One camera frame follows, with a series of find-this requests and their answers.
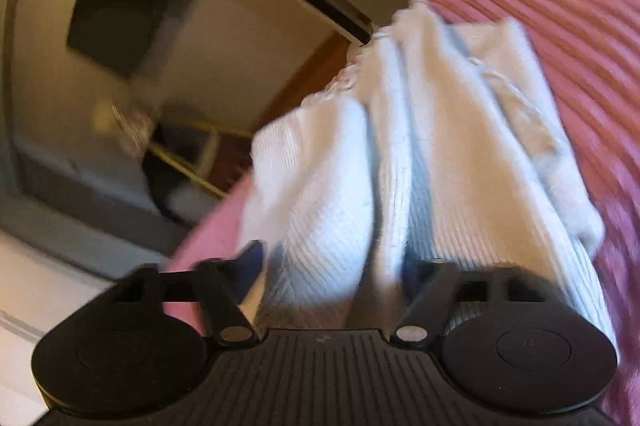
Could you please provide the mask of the white round side table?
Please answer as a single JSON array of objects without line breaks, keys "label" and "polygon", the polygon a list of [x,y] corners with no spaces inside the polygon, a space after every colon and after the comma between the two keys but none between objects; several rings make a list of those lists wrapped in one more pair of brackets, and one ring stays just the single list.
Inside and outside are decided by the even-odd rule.
[{"label": "white round side table", "polygon": [[200,117],[126,110],[105,99],[93,108],[91,129],[140,163],[154,197],[161,169],[220,200],[252,165],[253,133]]}]

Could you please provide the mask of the pink ribbed bedspread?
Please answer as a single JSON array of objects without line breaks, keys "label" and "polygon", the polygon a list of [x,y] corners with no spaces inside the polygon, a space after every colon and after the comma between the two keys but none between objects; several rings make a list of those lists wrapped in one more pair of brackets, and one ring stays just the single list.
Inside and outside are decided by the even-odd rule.
[{"label": "pink ribbed bedspread", "polygon": [[[518,20],[537,56],[587,193],[604,224],[593,258],[620,367],[603,402],[639,420],[639,0],[423,0],[449,24]],[[178,248],[171,270],[231,258],[253,173]]]}]

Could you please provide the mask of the white knitted small garment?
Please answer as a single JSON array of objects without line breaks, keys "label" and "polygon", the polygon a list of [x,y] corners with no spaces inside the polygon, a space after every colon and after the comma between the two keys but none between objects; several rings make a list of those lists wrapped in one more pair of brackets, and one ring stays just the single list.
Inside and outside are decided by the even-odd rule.
[{"label": "white knitted small garment", "polygon": [[252,143],[240,239],[265,266],[242,310],[266,328],[395,328],[404,261],[546,279],[606,335],[604,224],[518,20],[400,10],[323,92]]}]

